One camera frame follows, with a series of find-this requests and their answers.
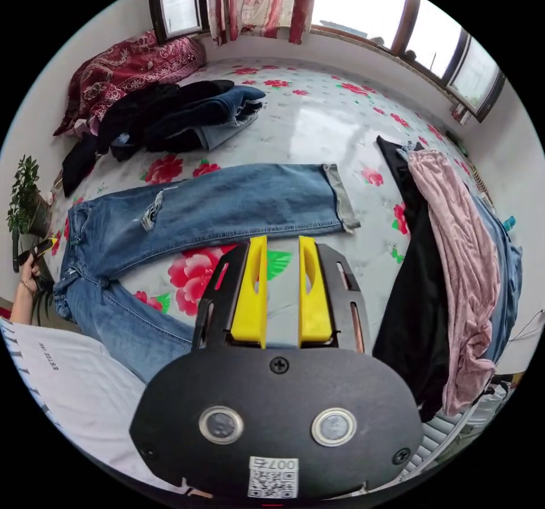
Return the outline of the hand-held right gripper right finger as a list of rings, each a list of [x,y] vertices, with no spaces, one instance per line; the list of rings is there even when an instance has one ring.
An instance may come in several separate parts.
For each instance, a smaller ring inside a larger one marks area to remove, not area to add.
[[[298,346],[311,348],[334,342],[336,329],[330,311],[328,285],[315,239],[300,236]]]

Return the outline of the person's left hand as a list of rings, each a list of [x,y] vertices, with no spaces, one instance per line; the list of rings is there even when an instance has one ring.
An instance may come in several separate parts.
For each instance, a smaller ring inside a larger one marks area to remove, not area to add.
[[[39,262],[33,255],[29,255],[20,268],[20,283],[30,294],[35,295],[38,290],[37,280],[39,277]]]

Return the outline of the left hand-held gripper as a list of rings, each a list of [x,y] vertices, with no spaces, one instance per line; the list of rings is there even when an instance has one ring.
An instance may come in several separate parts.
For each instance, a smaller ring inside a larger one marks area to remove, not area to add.
[[[14,256],[12,260],[12,267],[14,272],[16,274],[19,272],[20,267],[25,264],[29,256],[32,256],[34,261],[37,261],[46,252],[48,252],[51,249],[57,249],[58,246],[59,246],[59,237],[51,236],[50,239],[45,239],[39,242],[37,245],[19,254],[17,253],[17,248],[15,248]]]

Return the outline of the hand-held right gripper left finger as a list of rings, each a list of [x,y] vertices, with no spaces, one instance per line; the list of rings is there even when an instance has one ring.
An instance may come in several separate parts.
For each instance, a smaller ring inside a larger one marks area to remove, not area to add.
[[[230,334],[237,343],[266,346],[267,237],[249,242]]]

